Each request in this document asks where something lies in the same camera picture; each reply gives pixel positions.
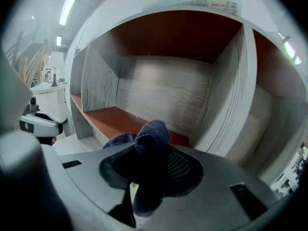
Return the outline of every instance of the orange shelf board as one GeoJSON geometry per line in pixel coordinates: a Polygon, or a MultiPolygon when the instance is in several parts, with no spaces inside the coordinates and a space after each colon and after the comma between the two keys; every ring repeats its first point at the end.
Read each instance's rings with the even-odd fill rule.
{"type": "MultiPolygon", "coordinates": [[[[71,94],[71,97],[81,110],[81,95],[71,94]]],[[[143,125],[147,123],[146,120],[143,120],[117,107],[88,111],[84,112],[84,115],[108,139],[123,133],[138,134],[143,125]]],[[[171,144],[189,147],[189,139],[186,136],[170,130],[168,132],[169,142],[171,144]]]]}

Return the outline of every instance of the fluorescent light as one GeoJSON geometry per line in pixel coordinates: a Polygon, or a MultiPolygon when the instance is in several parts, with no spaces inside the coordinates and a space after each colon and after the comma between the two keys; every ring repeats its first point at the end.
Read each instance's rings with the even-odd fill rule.
{"type": "Polygon", "coordinates": [[[285,46],[285,49],[286,49],[288,55],[293,59],[295,57],[295,50],[293,49],[291,44],[288,41],[286,41],[284,43],[284,46],[285,46]]]}
{"type": "Polygon", "coordinates": [[[284,39],[284,35],[282,35],[281,32],[278,32],[278,35],[279,35],[282,39],[284,39]]]}
{"type": "Polygon", "coordinates": [[[295,58],[295,62],[294,62],[296,65],[298,65],[298,64],[301,64],[302,63],[302,61],[300,60],[300,58],[297,56],[296,58],[295,58]]]}
{"type": "Polygon", "coordinates": [[[61,40],[62,40],[62,37],[57,36],[57,46],[61,46],[61,40]]]}
{"type": "Polygon", "coordinates": [[[65,0],[60,16],[60,25],[65,25],[68,14],[73,6],[74,1],[75,0],[65,0]]]}

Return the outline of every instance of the white table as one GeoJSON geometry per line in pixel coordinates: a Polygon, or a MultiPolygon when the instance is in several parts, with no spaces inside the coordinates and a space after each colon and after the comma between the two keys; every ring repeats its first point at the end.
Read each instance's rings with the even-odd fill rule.
{"type": "Polygon", "coordinates": [[[41,111],[50,113],[64,123],[67,120],[64,89],[68,86],[69,84],[59,84],[57,87],[51,87],[51,83],[43,82],[30,90],[36,97],[41,111]]]}

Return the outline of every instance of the black slot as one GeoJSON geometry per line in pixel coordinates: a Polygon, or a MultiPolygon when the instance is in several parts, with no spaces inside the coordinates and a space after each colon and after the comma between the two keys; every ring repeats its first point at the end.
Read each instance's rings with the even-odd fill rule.
{"type": "Polygon", "coordinates": [[[255,220],[267,211],[267,208],[249,191],[245,184],[236,184],[230,189],[251,220],[255,220]]]}
{"type": "Polygon", "coordinates": [[[77,165],[80,165],[80,164],[82,164],[80,161],[75,160],[75,161],[63,163],[62,165],[63,165],[64,168],[69,168],[69,167],[74,167],[74,166],[77,166],[77,165]]]}

